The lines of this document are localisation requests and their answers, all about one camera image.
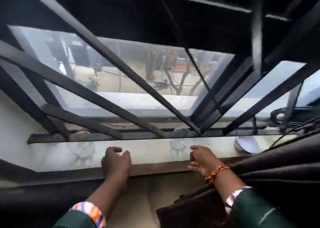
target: dark curtain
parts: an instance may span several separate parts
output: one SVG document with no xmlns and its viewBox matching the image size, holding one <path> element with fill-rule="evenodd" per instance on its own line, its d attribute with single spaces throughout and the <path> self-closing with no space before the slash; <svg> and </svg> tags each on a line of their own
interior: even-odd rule
<svg viewBox="0 0 320 228">
<path fill-rule="evenodd" d="M 320 201 L 320 134 L 231 166 L 249 186 L 299 227 L 314 227 Z M 157 210 L 162 228 L 235 227 L 213 185 Z"/>
</svg>

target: hand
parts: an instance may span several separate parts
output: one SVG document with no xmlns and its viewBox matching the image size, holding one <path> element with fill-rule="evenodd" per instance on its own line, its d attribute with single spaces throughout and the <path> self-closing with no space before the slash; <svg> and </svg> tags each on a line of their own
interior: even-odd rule
<svg viewBox="0 0 320 228">
<path fill-rule="evenodd" d="M 131 169 L 131 156 L 130 152 L 125 151 L 122 156 L 117 153 L 121 153 L 120 147 L 108 147 L 106 149 L 106 155 L 101 160 L 102 171 L 104 176 L 116 175 L 128 179 Z"/>
<path fill-rule="evenodd" d="M 190 153 L 191 165 L 188 166 L 188 168 L 192 171 L 200 172 L 203 176 L 208 177 L 215 169 L 223 164 L 211 149 L 207 147 L 191 145 L 190 149 L 192 149 Z"/>
</svg>

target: colorful bracelet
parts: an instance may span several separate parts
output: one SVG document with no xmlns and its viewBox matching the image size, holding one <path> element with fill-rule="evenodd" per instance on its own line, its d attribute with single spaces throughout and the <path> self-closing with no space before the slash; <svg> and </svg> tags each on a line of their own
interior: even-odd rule
<svg viewBox="0 0 320 228">
<path fill-rule="evenodd" d="M 225 170 L 225 169 L 230 169 L 230 166 L 228 166 L 228 165 L 221 165 L 221 166 L 219 166 L 217 169 L 215 169 L 215 170 L 210 174 L 209 177 L 206 177 L 206 178 L 204 179 L 206 185 L 209 184 L 209 183 L 213 183 L 214 180 L 217 178 L 217 174 L 218 174 L 220 171 Z"/>
<path fill-rule="evenodd" d="M 88 215 L 96 224 L 97 228 L 105 228 L 107 223 L 100 209 L 90 202 L 80 202 L 75 204 L 70 210 L 79 210 Z"/>
</svg>

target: orange object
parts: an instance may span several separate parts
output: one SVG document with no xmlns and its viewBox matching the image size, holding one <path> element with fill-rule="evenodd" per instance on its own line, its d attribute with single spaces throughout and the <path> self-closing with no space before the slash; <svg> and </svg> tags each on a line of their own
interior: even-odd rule
<svg viewBox="0 0 320 228">
<path fill-rule="evenodd" d="M 209 184 L 209 183 L 213 183 L 214 180 L 217 178 L 217 174 L 218 174 L 220 171 L 225 170 L 225 169 L 230 169 L 230 166 L 228 166 L 228 165 L 221 165 L 221 166 L 219 166 L 217 169 L 215 169 L 215 170 L 210 174 L 209 177 L 206 177 L 206 178 L 204 179 L 206 185 Z"/>
</svg>

